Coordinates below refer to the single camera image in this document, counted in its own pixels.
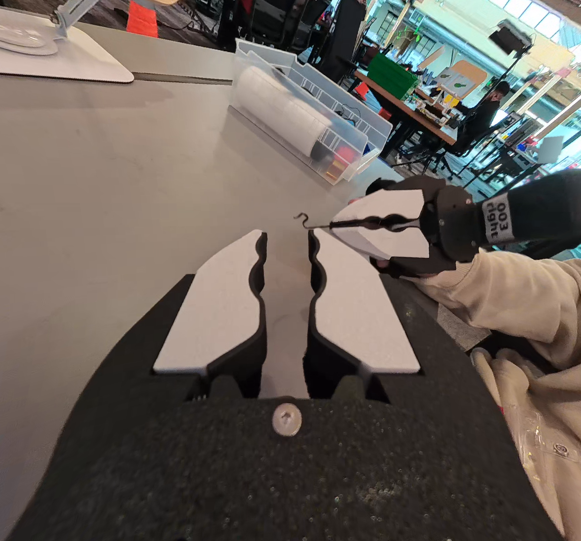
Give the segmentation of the white stand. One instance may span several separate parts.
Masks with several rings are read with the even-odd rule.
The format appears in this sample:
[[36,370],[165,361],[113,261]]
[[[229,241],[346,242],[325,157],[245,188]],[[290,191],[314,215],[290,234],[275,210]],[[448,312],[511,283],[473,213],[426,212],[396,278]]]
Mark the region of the white stand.
[[1,8],[1,74],[129,84],[134,75],[74,25],[101,0],[67,0],[50,19]]

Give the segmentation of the white paper towel roll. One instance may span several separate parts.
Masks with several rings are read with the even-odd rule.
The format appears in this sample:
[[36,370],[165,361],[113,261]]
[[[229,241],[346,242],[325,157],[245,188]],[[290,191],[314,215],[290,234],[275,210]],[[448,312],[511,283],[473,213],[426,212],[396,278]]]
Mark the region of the white paper towel roll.
[[233,104],[270,136],[307,158],[330,128],[326,115],[257,66],[246,67],[239,75]]

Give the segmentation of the clear plastic container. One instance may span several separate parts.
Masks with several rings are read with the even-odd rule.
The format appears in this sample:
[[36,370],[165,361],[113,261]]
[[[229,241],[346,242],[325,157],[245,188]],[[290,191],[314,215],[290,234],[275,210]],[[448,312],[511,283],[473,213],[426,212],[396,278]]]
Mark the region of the clear plastic container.
[[[291,150],[234,108],[236,82],[249,66],[263,69],[329,118],[330,128],[318,140],[310,158]],[[331,185],[349,182],[365,171],[379,157],[393,129],[390,122],[320,71],[311,65],[302,65],[296,55],[241,39],[236,40],[230,106]],[[331,182],[325,174],[341,144],[357,150],[359,158],[349,165],[338,182]]]

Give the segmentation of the wooden sign green leaves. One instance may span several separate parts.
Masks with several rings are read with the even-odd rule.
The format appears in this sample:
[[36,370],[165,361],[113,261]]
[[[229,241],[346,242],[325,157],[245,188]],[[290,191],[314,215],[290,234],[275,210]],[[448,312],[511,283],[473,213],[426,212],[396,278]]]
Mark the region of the wooden sign green leaves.
[[436,85],[459,100],[472,93],[487,79],[487,72],[466,60],[460,60],[444,69],[436,78]]

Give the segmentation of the green panel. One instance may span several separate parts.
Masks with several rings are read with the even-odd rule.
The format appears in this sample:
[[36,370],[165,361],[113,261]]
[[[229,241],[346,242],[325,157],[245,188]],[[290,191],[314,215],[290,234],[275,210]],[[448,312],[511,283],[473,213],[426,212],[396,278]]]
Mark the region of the green panel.
[[367,66],[367,77],[400,101],[405,101],[419,85],[418,75],[382,53],[377,53]]

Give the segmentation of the black standing panel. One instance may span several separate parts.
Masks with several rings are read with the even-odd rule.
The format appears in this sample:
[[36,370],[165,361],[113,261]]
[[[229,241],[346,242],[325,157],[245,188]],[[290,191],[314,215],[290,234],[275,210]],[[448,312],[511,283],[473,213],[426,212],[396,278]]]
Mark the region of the black standing panel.
[[323,44],[318,70],[339,84],[352,62],[359,28],[367,12],[365,3],[359,0],[340,0],[335,27]]

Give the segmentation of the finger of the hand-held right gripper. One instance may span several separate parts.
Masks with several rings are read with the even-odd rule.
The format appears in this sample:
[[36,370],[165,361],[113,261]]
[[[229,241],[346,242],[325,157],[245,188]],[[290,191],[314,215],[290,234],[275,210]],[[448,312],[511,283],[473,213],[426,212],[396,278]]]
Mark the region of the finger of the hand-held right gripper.
[[381,189],[348,204],[332,219],[333,223],[367,218],[401,217],[405,221],[418,219],[425,200],[420,189]]
[[430,245],[417,226],[390,230],[376,223],[330,223],[330,233],[352,250],[374,259],[427,259]]

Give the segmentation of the wooden table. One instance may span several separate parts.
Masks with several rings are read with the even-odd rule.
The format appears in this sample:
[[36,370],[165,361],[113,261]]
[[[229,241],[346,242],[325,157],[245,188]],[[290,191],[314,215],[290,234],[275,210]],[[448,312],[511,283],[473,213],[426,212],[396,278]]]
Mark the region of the wooden table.
[[411,109],[405,102],[395,98],[373,80],[369,80],[364,72],[356,70],[354,77],[358,81],[365,83],[381,108],[387,110],[391,114],[389,121],[392,124],[393,129],[379,155],[383,161],[387,161],[391,152],[401,146],[405,139],[409,138],[416,130],[426,130],[429,135],[436,138],[438,143],[444,143],[448,146],[452,146],[456,143],[456,130],[438,127],[426,116]]

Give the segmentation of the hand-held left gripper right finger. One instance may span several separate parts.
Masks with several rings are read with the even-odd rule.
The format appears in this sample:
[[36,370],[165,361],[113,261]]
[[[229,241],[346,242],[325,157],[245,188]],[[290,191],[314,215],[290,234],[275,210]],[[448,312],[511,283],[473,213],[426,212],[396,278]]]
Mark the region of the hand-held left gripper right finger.
[[417,375],[420,364],[382,283],[357,251],[317,228],[308,231],[311,264],[303,372],[309,397],[331,398],[347,376],[374,397],[383,375]]

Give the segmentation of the black office chair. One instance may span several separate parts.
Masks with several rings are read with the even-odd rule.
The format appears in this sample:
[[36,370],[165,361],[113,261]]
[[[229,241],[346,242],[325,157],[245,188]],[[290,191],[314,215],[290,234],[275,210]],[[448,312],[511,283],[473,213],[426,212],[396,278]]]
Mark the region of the black office chair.
[[252,0],[248,33],[255,43],[282,49],[296,0]]

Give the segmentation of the grey desk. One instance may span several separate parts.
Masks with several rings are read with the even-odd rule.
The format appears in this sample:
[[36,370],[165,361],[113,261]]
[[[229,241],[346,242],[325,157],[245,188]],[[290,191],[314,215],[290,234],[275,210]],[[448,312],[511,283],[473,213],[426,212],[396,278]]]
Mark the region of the grey desk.
[[267,233],[260,396],[306,398],[307,234],[375,179],[329,185],[229,107],[234,56],[93,25],[130,84],[1,76],[1,539],[81,391],[186,274]]

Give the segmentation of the red box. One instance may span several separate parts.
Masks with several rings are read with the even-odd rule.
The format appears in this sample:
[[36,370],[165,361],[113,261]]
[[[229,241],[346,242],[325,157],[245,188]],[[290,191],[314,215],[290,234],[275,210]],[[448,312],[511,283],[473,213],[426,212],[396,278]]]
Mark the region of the red box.
[[144,6],[137,0],[130,0],[126,31],[141,36],[158,38],[158,24],[155,8]]

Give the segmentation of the black light panel stand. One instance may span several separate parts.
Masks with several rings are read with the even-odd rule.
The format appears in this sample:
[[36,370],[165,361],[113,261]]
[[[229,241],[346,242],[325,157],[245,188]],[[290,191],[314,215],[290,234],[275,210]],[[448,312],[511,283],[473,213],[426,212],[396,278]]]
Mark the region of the black light panel stand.
[[514,58],[524,56],[534,45],[533,38],[508,19],[499,22],[488,39],[506,55],[514,54]]

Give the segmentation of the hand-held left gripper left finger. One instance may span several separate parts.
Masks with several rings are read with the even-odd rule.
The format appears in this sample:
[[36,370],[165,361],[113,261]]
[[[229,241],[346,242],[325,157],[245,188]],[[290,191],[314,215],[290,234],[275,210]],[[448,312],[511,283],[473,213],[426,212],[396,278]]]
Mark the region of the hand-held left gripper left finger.
[[253,230],[196,272],[153,364],[156,374],[197,374],[209,385],[235,379],[245,398],[260,394],[267,355],[264,265],[267,233]]

